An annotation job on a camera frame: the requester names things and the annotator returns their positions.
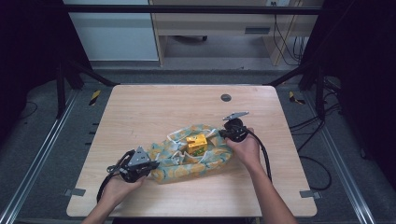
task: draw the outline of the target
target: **gray tape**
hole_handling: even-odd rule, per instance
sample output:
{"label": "gray tape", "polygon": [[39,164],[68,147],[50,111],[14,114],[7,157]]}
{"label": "gray tape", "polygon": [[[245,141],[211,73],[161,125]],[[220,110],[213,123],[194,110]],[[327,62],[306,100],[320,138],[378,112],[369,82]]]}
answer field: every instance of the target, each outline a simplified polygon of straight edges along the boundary
{"label": "gray tape", "polygon": [[322,198],[320,192],[312,192],[312,190],[300,190],[300,195],[302,198],[314,198],[314,199]]}
{"label": "gray tape", "polygon": [[64,196],[71,197],[72,195],[76,195],[82,197],[84,196],[85,191],[85,189],[65,189]]}

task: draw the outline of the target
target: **tape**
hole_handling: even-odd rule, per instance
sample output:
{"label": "tape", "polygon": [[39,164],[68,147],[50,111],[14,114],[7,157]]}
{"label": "tape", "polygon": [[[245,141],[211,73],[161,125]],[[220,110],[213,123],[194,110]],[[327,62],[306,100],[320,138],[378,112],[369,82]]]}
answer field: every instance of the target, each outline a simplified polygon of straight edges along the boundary
{"label": "tape", "polygon": [[297,100],[297,99],[294,97],[294,93],[293,93],[292,91],[289,92],[289,100],[290,100],[291,102],[297,103],[297,104],[299,104],[299,105],[305,105],[305,100]]}
{"label": "tape", "polygon": [[90,100],[90,105],[95,105],[96,100],[97,100],[98,97],[99,97],[99,94],[100,94],[100,91],[95,91],[95,92],[93,93],[92,98],[91,98],[91,100]]}
{"label": "tape", "polygon": [[300,196],[302,198],[314,198],[314,199],[322,198],[320,192],[313,192],[312,190],[300,190]]}
{"label": "tape", "polygon": [[65,189],[64,196],[71,197],[72,195],[76,195],[82,197],[84,196],[85,191],[85,189]]}

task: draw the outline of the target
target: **yellow box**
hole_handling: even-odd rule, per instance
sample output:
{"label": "yellow box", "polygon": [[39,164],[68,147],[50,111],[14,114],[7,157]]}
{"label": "yellow box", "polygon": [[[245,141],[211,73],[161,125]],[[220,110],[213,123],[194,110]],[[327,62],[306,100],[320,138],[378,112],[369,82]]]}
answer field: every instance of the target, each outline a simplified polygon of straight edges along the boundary
{"label": "yellow box", "polygon": [[188,147],[187,152],[192,156],[202,156],[207,151],[207,142],[204,134],[186,138]]}

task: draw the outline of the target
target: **patterned plastic bag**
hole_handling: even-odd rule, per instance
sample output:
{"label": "patterned plastic bag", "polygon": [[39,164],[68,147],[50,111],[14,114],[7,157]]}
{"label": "patterned plastic bag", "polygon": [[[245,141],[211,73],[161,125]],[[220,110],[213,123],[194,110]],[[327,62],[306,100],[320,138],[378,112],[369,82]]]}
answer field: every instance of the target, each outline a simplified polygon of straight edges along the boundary
{"label": "patterned plastic bag", "polygon": [[[203,133],[207,141],[207,151],[202,156],[187,153],[187,137]],[[219,135],[219,130],[209,125],[192,125],[170,133],[160,144],[153,143],[148,155],[160,163],[151,171],[153,178],[160,184],[176,182],[186,177],[199,177],[219,169],[233,155]]]}

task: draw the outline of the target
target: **white panel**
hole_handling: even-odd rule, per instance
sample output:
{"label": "white panel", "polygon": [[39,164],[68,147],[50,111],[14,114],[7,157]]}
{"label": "white panel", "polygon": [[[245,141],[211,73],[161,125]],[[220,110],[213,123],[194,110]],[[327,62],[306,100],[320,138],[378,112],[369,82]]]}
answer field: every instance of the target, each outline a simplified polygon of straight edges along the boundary
{"label": "white panel", "polygon": [[[65,4],[147,5],[147,0],[64,0]],[[90,61],[158,61],[148,13],[70,13]]]}

